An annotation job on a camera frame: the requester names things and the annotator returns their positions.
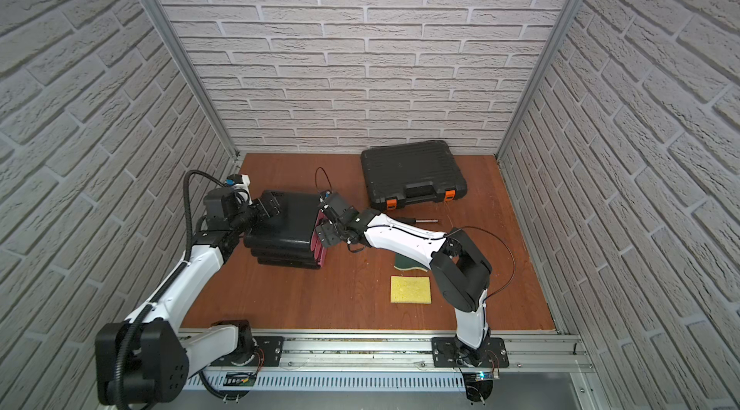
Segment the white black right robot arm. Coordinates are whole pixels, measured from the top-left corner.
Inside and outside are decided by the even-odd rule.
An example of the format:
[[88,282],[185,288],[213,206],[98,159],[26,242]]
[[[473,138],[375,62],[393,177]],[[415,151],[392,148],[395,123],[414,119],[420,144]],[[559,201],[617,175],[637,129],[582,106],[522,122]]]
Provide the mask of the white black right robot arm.
[[424,230],[393,219],[378,210],[358,211],[337,192],[319,193],[324,219],[315,231],[319,242],[358,245],[391,251],[431,271],[444,300],[454,308],[456,335],[452,342],[453,363],[479,367],[491,358],[486,342],[491,336],[487,301],[509,287],[516,275],[516,258],[510,252],[512,272],[505,284],[491,291],[493,266],[468,236],[469,226],[447,233]]

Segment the pink drawer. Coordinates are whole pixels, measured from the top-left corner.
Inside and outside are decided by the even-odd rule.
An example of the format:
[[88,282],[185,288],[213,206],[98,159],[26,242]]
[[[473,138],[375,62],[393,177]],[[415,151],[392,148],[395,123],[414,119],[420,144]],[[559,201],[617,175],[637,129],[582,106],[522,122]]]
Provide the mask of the pink drawer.
[[327,248],[325,248],[322,240],[322,232],[320,227],[325,223],[326,218],[325,215],[319,211],[317,213],[316,217],[316,223],[314,224],[314,230],[311,235],[311,242],[310,242],[310,249],[313,252],[314,256],[314,262],[316,263],[317,267],[321,269],[326,261],[326,256],[328,253]]

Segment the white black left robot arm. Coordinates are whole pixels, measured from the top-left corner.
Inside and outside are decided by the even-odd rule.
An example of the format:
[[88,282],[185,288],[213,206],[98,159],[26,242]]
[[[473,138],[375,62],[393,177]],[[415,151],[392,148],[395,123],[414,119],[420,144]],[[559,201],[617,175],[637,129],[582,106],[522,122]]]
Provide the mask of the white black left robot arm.
[[190,377],[222,357],[245,363],[262,359],[248,321],[221,321],[179,339],[186,314],[243,235],[279,214],[275,198],[252,199],[249,177],[232,174],[204,196],[205,213],[194,218],[190,182],[198,175],[198,169],[189,170],[182,181],[186,242],[177,266],[124,321],[107,323],[96,335],[96,384],[104,405],[150,409],[174,400]]

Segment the black drawer cabinet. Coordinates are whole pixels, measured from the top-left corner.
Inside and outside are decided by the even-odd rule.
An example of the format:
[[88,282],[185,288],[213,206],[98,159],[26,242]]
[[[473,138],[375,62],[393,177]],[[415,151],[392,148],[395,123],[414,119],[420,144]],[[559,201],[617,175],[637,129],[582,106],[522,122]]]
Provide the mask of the black drawer cabinet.
[[261,218],[244,234],[244,244],[260,265],[321,269],[327,249],[323,248],[315,228],[323,215],[319,196],[304,192],[266,190],[260,196],[263,203],[270,198],[279,205],[279,212]]

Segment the green yellow scouring sponge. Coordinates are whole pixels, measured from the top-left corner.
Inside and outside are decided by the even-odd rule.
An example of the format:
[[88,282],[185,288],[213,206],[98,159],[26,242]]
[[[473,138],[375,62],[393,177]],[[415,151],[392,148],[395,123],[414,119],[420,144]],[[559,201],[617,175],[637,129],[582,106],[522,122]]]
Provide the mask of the green yellow scouring sponge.
[[397,271],[427,271],[427,267],[413,259],[396,254],[394,259],[394,268]]

